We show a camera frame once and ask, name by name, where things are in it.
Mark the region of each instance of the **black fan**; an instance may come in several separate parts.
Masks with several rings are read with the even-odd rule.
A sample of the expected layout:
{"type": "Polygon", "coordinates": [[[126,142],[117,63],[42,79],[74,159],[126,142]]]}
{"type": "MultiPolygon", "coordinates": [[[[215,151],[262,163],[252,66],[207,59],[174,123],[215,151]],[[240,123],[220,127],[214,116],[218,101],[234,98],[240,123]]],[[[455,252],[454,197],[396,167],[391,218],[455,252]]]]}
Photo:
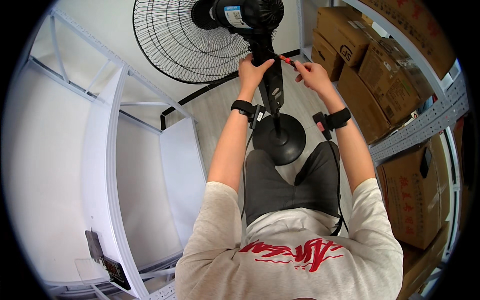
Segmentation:
{"type": "MultiPolygon", "coordinates": [[[[222,83],[237,76],[239,59],[251,51],[260,65],[276,58],[272,34],[283,18],[282,0],[136,0],[133,27],[138,45],[159,71],[189,84],[222,83]]],[[[305,130],[283,105],[281,61],[259,85],[266,110],[253,131],[253,146],[276,165],[302,153],[305,130]]]]}

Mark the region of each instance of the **fan grille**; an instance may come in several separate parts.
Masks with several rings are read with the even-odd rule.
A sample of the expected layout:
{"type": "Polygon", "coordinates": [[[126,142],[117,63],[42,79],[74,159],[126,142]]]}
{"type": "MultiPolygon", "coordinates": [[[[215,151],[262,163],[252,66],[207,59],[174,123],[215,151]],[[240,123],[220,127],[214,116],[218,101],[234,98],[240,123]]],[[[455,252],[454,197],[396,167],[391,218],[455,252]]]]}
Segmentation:
{"type": "MultiPolygon", "coordinates": [[[[214,0],[202,0],[213,3],[214,0]]],[[[236,76],[248,43],[223,27],[192,21],[196,0],[136,0],[133,28],[144,55],[162,73],[190,84],[221,83],[236,76]]]]}

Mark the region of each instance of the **grey t-shirt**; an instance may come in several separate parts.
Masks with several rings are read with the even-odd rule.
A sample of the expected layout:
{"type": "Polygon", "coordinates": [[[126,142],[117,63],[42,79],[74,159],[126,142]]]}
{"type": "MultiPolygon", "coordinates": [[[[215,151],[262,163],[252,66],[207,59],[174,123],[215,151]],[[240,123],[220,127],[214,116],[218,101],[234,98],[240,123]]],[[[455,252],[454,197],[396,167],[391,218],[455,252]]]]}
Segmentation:
{"type": "Polygon", "coordinates": [[[395,299],[403,253],[376,179],[353,193],[349,238],[336,220],[309,209],[265,214],[241,238],[237,193],[209,182],[183,257],[178,299],[395,299]]]}

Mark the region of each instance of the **shirt sleeve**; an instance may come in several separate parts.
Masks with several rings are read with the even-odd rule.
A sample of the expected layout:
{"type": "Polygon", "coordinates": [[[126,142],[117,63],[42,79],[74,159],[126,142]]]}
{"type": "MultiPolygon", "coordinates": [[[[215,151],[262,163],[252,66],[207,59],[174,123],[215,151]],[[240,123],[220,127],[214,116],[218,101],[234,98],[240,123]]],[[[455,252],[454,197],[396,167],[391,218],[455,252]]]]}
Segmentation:
{"type": "Polygon", "coordinates": [[[214,181],[206,184],[193,233],[176,265],[175,277],[177,285],[181,285],[178,291],[191,291],[216,257],[240,247],[242,229],[237,200],[233,188],[214,181]]]}
{"type": "Polygon", "coordinates": [[[352,200],[349,238],[383,256],[401,277],[403,251],[393,236],[377,179],[362,182],[353,192],[352,200]]]}

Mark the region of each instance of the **hand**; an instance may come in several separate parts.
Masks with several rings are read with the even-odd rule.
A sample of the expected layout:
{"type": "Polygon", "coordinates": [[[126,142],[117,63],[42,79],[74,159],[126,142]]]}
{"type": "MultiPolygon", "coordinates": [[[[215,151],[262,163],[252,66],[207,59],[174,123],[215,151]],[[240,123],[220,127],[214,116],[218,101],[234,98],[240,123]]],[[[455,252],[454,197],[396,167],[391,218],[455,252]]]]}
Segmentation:
{"type": "Polygon", "coordinates": [[[262,81],[265,71],[275,62],[274,59],[267,60],[261,66],[252,65],[252,54],[250,53],[245,59],[240,59],[239,77],[240,77],[240,95],[239,100],[252,101],[255,89],[262,81]]]}
{"type": "Polygon", "coordinates": [[[323,98],[333,89],[327,71],[320,64],[311,62],[301,64],[297,60],[295,66],[295,71],[300,73],[295,81],[301,82],[303,80],[303,84],[317,92],[320,98],[323,98]]]}

